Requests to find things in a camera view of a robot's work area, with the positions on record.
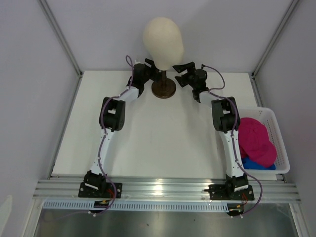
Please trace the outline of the brown wooden round stand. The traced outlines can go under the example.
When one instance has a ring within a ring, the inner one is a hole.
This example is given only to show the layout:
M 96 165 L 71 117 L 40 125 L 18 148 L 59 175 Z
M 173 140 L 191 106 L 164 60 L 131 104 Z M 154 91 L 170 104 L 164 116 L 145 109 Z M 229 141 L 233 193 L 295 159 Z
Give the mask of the brown wooden round stand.
M 176 92 L 176 84 L 169 79 L 166 71 L 161 71 L 158 74 L 158 80 L 152 83 L 152 93 L 160 99 L 167 99 L 172 97 Z

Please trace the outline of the cream mannequin head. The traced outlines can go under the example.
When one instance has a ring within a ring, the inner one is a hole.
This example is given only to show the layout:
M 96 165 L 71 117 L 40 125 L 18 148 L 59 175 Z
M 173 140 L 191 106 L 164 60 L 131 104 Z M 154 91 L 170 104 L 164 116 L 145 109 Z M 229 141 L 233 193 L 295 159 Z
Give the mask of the cream mannequin head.
M 161 71 L 167 71 L 182 62 L 182 34 L 178 25 L 169 18 L 152 19 L 143 31 L 143 43 L 154 65 Z

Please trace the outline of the magenta baseball cap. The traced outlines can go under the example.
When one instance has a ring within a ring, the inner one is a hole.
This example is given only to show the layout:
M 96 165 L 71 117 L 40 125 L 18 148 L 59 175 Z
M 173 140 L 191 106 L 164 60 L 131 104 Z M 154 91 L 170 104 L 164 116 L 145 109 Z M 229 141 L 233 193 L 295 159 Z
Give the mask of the magenta baseball cap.
M 253 118 L 241 118 L 238 128 L 238 143 L 241 158 L 249 157 L 250 160 L 269 167 L 277 158 L 277 151 L 266 127 Z

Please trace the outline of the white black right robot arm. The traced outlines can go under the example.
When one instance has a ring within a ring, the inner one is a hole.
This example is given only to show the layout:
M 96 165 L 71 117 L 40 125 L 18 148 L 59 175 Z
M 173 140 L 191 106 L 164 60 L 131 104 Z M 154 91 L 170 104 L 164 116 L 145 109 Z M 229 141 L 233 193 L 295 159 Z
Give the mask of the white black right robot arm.
M 206 85 L 207 71 L 215 71 L 222 79 L 221 87 L 208 88 Z M 214 90 L 222 90 L 226 83 L 222 74 L 215 68 L 202 64 L 197 69 L 194 62 L 175 65 L 173 69 L 180 74 L 176 80 L 181 87 L 192 88 L 193 99 L 211 108 L 214 129 L 221 137 L 226 158 L 225 194 L 230 199 L 237 199 L 243 190 L 248 189 L 249 182 L 243 166 L 238 147 L 238 128 L 240 117 L 234 97 L 216 95 Z

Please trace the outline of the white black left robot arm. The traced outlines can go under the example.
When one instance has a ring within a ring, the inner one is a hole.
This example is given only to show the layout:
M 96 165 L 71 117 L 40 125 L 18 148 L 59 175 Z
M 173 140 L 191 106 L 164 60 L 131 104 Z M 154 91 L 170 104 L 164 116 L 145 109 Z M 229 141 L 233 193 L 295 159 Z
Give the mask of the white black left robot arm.
M 133 64 L 129 56 L 126 56 L 126 60 L 132 67 L 132 75 L 122 93 L 103 99 L 99 116 L 101 136 L 97 156 L 80 184 L 80 193 L 88 190 L 96 198 L 103 197 L 109 188 L 105 173 L 106 161 L 114 135 L 123 129 L 126 104 L 138 99 L 144 92 L 147 81 L 155 80 L 159 73 L 153 60 L 148 58 L 144 64 Z

